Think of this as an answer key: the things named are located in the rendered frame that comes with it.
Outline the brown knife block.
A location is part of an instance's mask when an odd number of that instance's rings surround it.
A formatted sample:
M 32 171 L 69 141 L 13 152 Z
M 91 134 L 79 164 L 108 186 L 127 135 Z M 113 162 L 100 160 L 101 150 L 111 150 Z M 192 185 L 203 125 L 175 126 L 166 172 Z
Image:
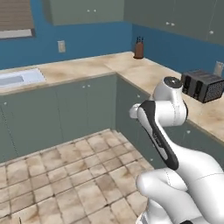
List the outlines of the brown knife block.
M 138 37 L 136 39 L 136 45 L 135 45 L 135 59 L 142 59 L 144 57 L 144 38 Z

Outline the grey-green cupboard door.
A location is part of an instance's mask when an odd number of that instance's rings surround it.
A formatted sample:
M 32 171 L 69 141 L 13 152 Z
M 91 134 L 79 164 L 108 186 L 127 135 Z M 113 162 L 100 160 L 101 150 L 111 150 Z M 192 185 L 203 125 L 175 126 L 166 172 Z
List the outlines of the grey-green cupboard door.
M 124 0 L 92 0 L 91 12 L 97 23 L 123 21 L 123 11 Z
M 116 76 L 96 77 L 87 82 L 87 121 L 90 133 L 110 129 L 114 125 Z
M 5 95 L 3 114 L 19 156 L 62 142 L 58 101 L 52 87 Z
M 164 130 L 175 144 L 211 155 L 224 170 L 224 143 L 222 141 L 190 121 L 186 121 L 181 126 L 166 127 Z
M 149 95 L 119 77 L 116 84 L 115 129 L 121 132 L 134 146 L 137 145 L 139 123 L 130 117 L 130 108 L 142 103 Z
M 59 118 L 65 142 L 83 137 L 88 130 L 87 94 L 84 81 L 56 87 Z
M 42 0 L 42 6 L 52 25 L 85 24 L 90 19 L 89 0 Z

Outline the white sink basin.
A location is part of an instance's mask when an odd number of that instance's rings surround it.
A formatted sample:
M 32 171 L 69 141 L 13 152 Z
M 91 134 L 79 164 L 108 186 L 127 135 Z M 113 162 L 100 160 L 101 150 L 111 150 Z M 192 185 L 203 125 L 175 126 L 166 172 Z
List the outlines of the white sink basin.
M 38 68 L 0 74 L 0 88 L 19 87 L 40 82 L 46 82 L 46 78 Z

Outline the grey-green upper cupboard run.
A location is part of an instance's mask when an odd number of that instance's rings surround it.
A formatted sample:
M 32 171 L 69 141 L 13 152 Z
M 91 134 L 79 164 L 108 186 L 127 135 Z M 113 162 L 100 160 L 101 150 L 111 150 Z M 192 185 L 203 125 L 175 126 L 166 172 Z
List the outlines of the grey-green upper cupboard run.
M 124 0 L 124 19 L 224 46 L 224 0 Z

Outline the grey-green lower cupboard door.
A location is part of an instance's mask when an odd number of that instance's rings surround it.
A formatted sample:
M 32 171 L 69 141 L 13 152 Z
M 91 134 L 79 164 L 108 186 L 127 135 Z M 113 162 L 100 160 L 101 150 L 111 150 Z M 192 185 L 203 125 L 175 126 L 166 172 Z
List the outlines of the grey-green lower cupboard door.
M 181 126 L 166 127 L 164 130 L 175 144 L 211 155 L 224 170 L 224 143 L 222 141 L 190 121 L 186 121 Z
M 3 114 L 19 156 L 62 142 L 58 101 L 52 87 L 5 95 Z
M 88 130 L 87 94 L 84 81 L 56 87 L 59 118 L 65 142 L 83 137 Z
M 130 117 L 130 108 L 142 103 L 149 95 L 119 77 L 116 84 L 115 129 L 121 132 L 134 146 L 137 145 L 139 123 Z
M 114 125 L 116 76 L 96 77 L 87 82 L 87 121 L 90 133 L 110 129 Z

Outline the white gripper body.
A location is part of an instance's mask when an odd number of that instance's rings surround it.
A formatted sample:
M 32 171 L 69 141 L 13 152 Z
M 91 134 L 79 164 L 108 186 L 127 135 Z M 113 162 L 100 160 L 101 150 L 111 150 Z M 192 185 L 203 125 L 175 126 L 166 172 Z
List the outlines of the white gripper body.
M 137 110 L 140 106 L 140 103 L 136 103 L 134 104 L 130 110 L 129 110 L 129 116 L 132 118 L 132 119 L 137 119 Z

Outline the window blind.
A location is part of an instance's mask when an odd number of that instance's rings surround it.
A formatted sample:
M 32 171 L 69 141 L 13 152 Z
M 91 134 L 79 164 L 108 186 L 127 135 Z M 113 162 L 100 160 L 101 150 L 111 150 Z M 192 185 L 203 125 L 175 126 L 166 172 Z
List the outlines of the window blind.
M 30 0 L 0 0 L 0 39 L 34 36 Z

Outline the black toaster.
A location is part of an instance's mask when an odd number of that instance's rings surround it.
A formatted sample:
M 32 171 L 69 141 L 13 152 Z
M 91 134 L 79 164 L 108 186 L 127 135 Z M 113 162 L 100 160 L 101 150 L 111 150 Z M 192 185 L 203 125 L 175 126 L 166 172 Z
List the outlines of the black toaster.
M 219 99 L 224 92 L 223 78 L 200 69 L 182 73 L 181 81 L 182 92 L 202 103 Z

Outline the grey-green upper cupboard door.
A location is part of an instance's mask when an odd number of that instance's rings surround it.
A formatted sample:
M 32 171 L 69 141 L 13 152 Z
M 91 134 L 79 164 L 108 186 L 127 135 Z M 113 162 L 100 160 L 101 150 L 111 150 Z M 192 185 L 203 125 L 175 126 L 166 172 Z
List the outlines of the grey-green upper cupboard door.
M 123 21 L 123 11 L 124 0 L 92 0 L 91 12 L 97 23 Z
M 52 25 L 85 24 L 90 19 L 89 0 L 42 0 L 42 6 Z

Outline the white wall outlet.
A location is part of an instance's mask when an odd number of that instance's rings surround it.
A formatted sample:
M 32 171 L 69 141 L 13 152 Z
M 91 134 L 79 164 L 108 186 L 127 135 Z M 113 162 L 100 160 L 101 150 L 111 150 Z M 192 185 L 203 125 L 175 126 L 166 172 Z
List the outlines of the white wall outlet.
M 222 71 L 224 69 L 224 63 L 217 61 L 214 66 L 213 73 L 218 76 L 222 76 Z
M 58 42 L 58 49 L 60 53 L 64 53 L 66 51 L 66 42 L 64 40 L 60 40 Z

